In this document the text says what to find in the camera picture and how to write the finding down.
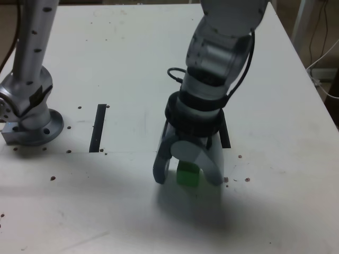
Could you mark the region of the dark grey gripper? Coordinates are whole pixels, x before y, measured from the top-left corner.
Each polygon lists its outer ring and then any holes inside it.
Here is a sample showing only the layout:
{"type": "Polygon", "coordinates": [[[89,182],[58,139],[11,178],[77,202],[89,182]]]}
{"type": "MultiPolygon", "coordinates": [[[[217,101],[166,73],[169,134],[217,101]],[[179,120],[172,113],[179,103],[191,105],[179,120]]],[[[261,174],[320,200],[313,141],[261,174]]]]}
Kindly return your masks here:
{"type": "Polygon", "coordinates": [[[163,137],[153,165],[153,176],[158,184],[165,183],[172,156],[197,165],[210,184],[219,186],[224,182],[224,156],[219,139],[195,137],[179,130],[163,137]]]}

